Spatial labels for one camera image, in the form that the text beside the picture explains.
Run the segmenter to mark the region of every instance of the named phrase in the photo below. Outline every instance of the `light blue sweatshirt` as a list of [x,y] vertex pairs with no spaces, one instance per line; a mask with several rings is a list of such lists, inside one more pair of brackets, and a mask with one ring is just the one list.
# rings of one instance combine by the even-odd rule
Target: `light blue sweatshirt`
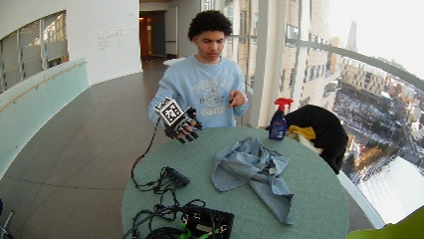
[[221,57],[218,64],[204,64],[190,56],[168,68],[149,105],[149,118],[157,123],[160,116],[154,106],[168,97],[184,111],[188,107],[197,110],[204,127],[235,126],[234,116],[246,112],[249,104],[229,108],[229,93],[245,92],[243,89],[243,74],[234,61]]

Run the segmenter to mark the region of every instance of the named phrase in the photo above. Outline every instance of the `red spray nozzle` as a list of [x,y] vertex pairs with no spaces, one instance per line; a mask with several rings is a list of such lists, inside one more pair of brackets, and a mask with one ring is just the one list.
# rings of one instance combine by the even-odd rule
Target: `red spray nozzle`
[[289,108],[291,107],[293,99],[278,98],[274,103],[278,105],[278,110],[285,111],[286,105],[289,105]]

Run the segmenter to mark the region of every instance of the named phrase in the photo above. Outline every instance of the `curly hair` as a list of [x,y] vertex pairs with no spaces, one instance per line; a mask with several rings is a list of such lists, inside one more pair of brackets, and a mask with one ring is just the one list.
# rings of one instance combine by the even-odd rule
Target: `curly hair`
[[206,31],[221,31],[225,36],[233,33],[231,22],[221,11],[208,10],[198,13],[189,27],[190,41]]

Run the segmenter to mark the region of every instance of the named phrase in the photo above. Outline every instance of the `skyscraper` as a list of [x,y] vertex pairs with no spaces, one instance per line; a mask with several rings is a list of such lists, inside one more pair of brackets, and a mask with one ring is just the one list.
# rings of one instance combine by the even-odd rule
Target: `skyscraper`
[[358,52],[356,46],[356,22],[351,20],[346,49]]

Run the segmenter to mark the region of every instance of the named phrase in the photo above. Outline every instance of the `man's left hand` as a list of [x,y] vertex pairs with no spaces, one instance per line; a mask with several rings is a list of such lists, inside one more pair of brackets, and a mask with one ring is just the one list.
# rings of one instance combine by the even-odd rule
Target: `man's left hand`
[[241,105],[243,105],[246,103],[246,101],[247,101],[247,99],[246,99],[246,95],[243,92],[231,91],[229,93],[229,104],[227,104],[229,108],[239,107]]

